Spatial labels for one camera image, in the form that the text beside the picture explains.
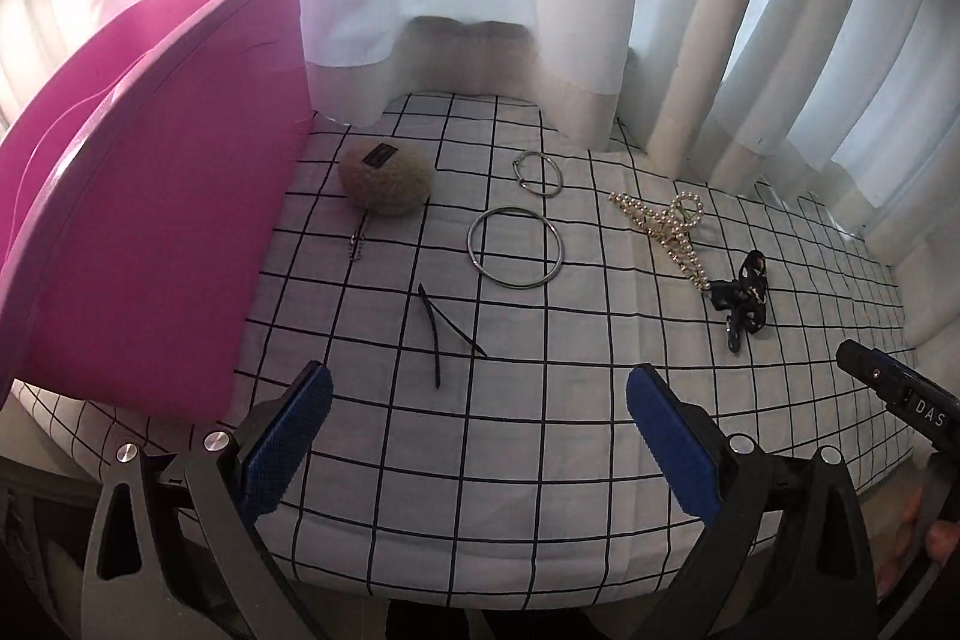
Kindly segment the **black polka dot bow clip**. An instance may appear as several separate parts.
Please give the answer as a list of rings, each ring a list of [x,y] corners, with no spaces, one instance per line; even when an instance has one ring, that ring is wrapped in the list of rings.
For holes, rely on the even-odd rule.
[[[768,278],[766,257],[750,250],[731,281],[711,281],[709,300],[719,312],[726,312],[727,349],[739,354],[745,335],[756,335],[766,326],[768,317]]]

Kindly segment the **pearl hair claw clip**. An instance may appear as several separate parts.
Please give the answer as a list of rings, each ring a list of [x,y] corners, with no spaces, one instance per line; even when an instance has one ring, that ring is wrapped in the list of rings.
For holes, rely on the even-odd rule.
[[[697,193],[681,191],[662,208],[654,208],[640,197],[621,191],[610,193],[608,201],[625,214],[636,230],[662,247],[697,291],[708,291],[708,276],[690,239],[704,216],[703,202]]]

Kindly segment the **large silver bangle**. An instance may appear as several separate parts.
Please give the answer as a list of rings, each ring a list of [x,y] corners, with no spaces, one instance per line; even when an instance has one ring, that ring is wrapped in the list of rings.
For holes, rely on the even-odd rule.
[[[470,223],[464,245],[478,275],[512,291],[547,286],[566,262],[562,232],[524,206],[485,209]]]

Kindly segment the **beige fluffy hair clip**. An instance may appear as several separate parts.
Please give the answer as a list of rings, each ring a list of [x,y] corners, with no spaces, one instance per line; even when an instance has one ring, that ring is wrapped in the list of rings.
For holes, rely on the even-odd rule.
[[[421,208],[433,190],[434,166],[412,143],[348,140],[338,153],[345,197],[377,216],[404,216]]]

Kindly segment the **small silver hair pin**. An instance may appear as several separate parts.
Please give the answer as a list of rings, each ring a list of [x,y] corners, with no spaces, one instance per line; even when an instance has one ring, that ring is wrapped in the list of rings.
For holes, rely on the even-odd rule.
[[[361,253],[363,253],[363,242],[364,242],[364,232],[366,232],[366,226],[370,222],[370,213],[364,211],[359,218],[358,226],[356,226],[355,232],[353,232],[352,237],[350,237],[350,255],[348,255],[348,260],[355,263],[361,259]]]

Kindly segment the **pink plastic tub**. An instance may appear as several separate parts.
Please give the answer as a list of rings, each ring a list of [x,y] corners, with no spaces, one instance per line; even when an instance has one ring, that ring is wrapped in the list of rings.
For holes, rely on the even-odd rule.
[[[208,422],[311,128],[299,0],[140,0],[2,143],[2,377]]]

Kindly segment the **white black grid bedsheet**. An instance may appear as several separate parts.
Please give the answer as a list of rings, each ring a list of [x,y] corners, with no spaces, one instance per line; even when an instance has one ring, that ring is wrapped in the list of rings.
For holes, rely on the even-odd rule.
[[[364,209],[337,167],[353,138],[412,143],[434,166],[421,208],[368,211],[355,263]],[[908,427],[835,364],[845,339],[910,357],[890,269],[814,200],[688,185],[711,278],[732,278],[750,250],[766,257],[766,326],[732,354],[721,312],[608,201],[621,191],[662,208],[679,190],[623,130],[586,151],[517,99],[410,94],[366,128],[311,112],[223,416],[185,422],[7,383],[104,479],[122,442],[192,452],[319,362],[331,411],[257,525],[291,580],[510,611],[633,598],[669,585],[701,530],[626,406],[638,365],[766,452],[838,448],[857,489],[911,452]],[[467,229],[496,206],[535,209],[562,232],[566,262],[547,286],[512,291],[473,269]]]

